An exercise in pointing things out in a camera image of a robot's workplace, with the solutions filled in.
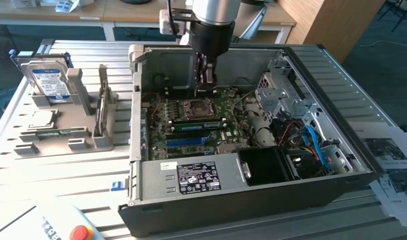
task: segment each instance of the motherboard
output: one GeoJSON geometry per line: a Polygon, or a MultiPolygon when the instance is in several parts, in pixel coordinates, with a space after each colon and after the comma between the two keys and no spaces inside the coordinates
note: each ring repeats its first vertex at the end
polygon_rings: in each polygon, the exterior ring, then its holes
{"type": "Polygon", "coordinates": [[[239,129],[246,122],[232,115],[239,94],[228,88],[198,98],[186,91],[166,93],[141,95],[147,160],[226,154],[248,147],[239,129]]]}

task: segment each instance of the table leg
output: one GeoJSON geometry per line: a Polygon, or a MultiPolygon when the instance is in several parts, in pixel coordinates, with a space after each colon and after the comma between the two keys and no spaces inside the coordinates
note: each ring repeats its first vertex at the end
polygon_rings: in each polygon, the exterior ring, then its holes
{"type": "Polygon", "coordinates": [[[279,30],[274,41],[275,44],[285,44],[290,32],[290,28],[291,26],[282,26],[282,29],[279,30]]]}
{"type": "Polygon", "coordinates": [[[113,37],[113,22],[112,21],[103,21],[100,22],[100,26],[103,28],[104,33],[104,40],[105,41],[115,41],[113,37]]]}

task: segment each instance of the cable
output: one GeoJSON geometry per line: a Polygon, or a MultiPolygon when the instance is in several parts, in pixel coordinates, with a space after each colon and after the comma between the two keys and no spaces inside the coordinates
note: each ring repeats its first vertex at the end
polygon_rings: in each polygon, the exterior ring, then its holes
{"type": "Polygon", "coordinates": [[[271,133],[271,130],[270,130],[266,126],[263,126],[263,127],[258,128],[258,130],[257,130],[257,131],[254,132],[254,134],[251,134],[250,136],[252,137],[254,135],[257,135],[257,133],[258,133],[262,129],[266,129],[266,130],[271,133]]]}
{"type": "Polygon", "coordinates": [[[313,154],[311,150],[309,148],[306,148],[305,146],[299,146],[298,148],[307,151],[310,154],[313,154]]]}
{"type": "Polygon", "coordinates": [[[147,92],[144,95],[141,95],[140,99],[143,99],[143,98],[144,98],[147,95],[149,95],[149,94],[155,94],[155,95],[156,95],[155,92],[147,92]]]}
{"type": "MultiPolygon", "coordinates": [[[[317,136],[315,136],[314,130],[309,125],[303,125],[302,126],[302,132],[305,132],[305,131],[307,131],[311,135],[314,151],[317,153],[321,164],[330,170],[330,165],[326,163],[325,156],[323,156],[323,154],[322,154],[322,152],[318,148],[317,136]]],[[[309,140],[307,140],[307,137],[305,135],[302,136],[302,139],[303,139],[305,145],[307,146],[309,145],[309,140]]]]}
{"type": "Polygon", "coordinates": [[[246,111],[243,112],[243,116],[246,116],[247,113],[252,113],[257,117],[259,116],[259,114],[258,114],[255,111],[252,111],[252,110],[246,110],[246,111]]]}
{"type": "Polygon", "coordinates": [[[170,28],[171,28],[171,34],[176,35],[178,31],[176,31],[176,28],[175,28],[174,18],[171,16],[171,4],[170,4],[170,0],[167,0],[167,12],[168,12],[168,24],[170,24],[170,28]]]}
{"type": "Polygon", "coordinates": [[[360,47],[370,47],[370,46],[373,46],[377,43],[389,43],[389,44],[397,44],[397,45],[401,45],[401,46],[407,46],[407,44],[402,44],[402,43],[398,43],[398,42],[378,40],[378,41],[374,41],[369,45],[360,45],[360,47]]]}
{"type": "Polygon", "coordinates": [[[231,109],[231,114],[232,114],[232,118],[234,118],[234,121],[236,122],[236,125],[240,126],[240,123],[238,122],[236,120],[236,116],[235,116],[235,107],[236,107],[236,104],[244,99],[244,97],[247,97],[251,93],[254,92],[254,90],[251,90],[250,92],[247,92],[244,95],[242,95],[242,97],[238,99],[238,101],[234,103],[232,105],[232,109],[231,109]]]}
{"type": "Polygon", "coordinates": [[[232,78],[232,80],[231,80],[231,82],[230,82],[230,87],[232,87],[232,83],[234,83],[234,81],[238,80],[238,79],[244,80],[244,81],[248,83],[248,85],[250,85],[251,87],[257,88],[257,87],[250,83],[250,80],[248,80],[246,77],[243,77],[243,76],[238,76],[238,77],[232,78]]]}
{"type": "Polygon", "coordinates": [[[152,85],[153,86],[157,86],[157,84],[155,84],[155,78],[156,77],[160,77],[160,79],[163,80],[163,81],[160,81],[160,88],[163,89],[164,87],[166,87],[166,76],[164,76],[164,74],[159,74],[159,73],[156,73],[156,74],[153,74],[153,76],[152,76],[152,79],[151,79],[151,82],[152,82],[152,85]]]}
{"type": "Polygon", "coordinates": [[[289,127],[291,126],[291,124],[295,124],[295,123],[299,123],[299,122],[298,122],[298,121],[291,121],[291,122],[287,124],[286,129],[285,129],[283,134],[282,134],[282,137],[281,137],[281,139],[279,139],[279,141],[278,141],[278,145],[279,145],[279,144],[282,143],[282,141],[283,141],[283,138],[285,138],[285,136],[286,136],[289,127]]]}
{"type": "Polygon", "coordinates": [[[298,143],[302,141],[302,135],[303,133],[294,133],[290,137],[287,137],[287,142],[291,143],[293,146],[298,145],[298,143]]]}

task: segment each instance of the paper sheet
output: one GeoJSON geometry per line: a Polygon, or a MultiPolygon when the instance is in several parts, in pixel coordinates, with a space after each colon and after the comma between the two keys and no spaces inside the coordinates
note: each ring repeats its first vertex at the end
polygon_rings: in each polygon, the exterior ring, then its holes
{"type": "Polygon", "coordinates": [[[407,226],[407,133],[386,123],[352,122],[385,174],[369,186],[384,212],[407,226]]]}

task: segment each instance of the sticker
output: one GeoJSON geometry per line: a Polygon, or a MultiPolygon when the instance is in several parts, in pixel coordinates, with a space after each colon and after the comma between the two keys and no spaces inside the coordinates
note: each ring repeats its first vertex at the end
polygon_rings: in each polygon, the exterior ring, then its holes
{"type": "Polygon", "coordinates": [[[203,127],[206,127],[206,128],[215,128],[215,127],[218,127],[219,126],[219,123],[218,122],[214,122],[214,123],[204,123],[203,124],[203,127]]]}
{"type": "Polygon", "coordinates": [[[220,189],[214,161],[178,165],[176,172],[179,192],[183,195],[220,189]]]}
{"type": "Polygon", "coordinates": [[[163,171],[163,170],[174,170],[174,169],[176,169],[176,165],[178,165],[178,162],[172,162],[172,161],[170,161],[170,162],[160,162],[160,170],[163,171]]]}
{"type": "Polygon", "coordinates": [[[42,217],[41,220],[42,220],[41,228],[44,230],[44,233],[45,233],[48,239],[60,240],[60,237],[57,237],[57,233],[56,233],[53,227],[50,226],[50,224],[48,223],[46,219],[42,217]]]}
{"type": "Polygon", "coordinates": [[[202,129],[202,126],[184,126],[180,128],[180,130],[186,131],[186,130],[198,130],[198,129],[202,129]]]}
{"type": "Polygon", "coordinates": [[[69,97],[69,91],[65,83],[60,80],[60,70],[33,69],[32,74],[42,91],[42,94],[49,98],[50,102],[65,102],[64,99],[69,97]]]}
{"type": "Polygon", "coordinates": [[[95,16],[80,16],[80,19],[87,19],[87,20],[99,20],[99,18],[97,17],[95,17],[95,16]]]}
{"type": "Polygon", "coordinates": [[[58,136],[58,133],[49,132],[49,133],[42,133],[42,134],[36,134],[38,137],[48,137],[48,136],[58,136]]]}

